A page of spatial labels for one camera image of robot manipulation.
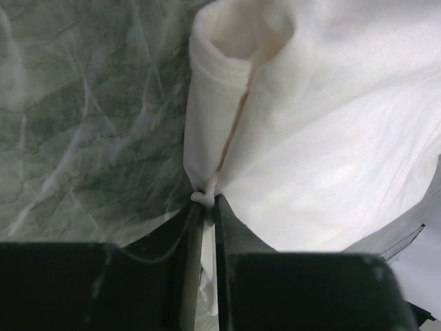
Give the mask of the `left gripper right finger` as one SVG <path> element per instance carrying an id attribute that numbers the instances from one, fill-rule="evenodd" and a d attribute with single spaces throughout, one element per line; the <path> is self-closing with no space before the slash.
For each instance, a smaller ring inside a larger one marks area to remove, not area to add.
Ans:
<path id="1" fill-rule="evenodd" d="M 277 252 L 223 196 L 214 206 L 221 330 L 417 330 L 385 260 Z"/>

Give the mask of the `white printed t-shirt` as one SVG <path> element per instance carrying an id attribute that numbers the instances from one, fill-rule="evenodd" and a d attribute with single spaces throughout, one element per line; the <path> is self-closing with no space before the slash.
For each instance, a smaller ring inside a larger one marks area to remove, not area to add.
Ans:
<path id="1" fill-rule="evenodd" d="M 214 1 L 194 18 L 183 165 L 279 251 L 340 252 L 423 200 L 439 1 Z"/>

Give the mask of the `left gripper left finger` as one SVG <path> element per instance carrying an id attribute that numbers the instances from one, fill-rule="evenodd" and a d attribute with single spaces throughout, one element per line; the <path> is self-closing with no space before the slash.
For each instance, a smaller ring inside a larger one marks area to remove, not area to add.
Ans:
<path id="1" fill-rule="evenodd" d="M 2 330 L 192 330 L 203 207 L 113 243 L 2 243 Z"/>

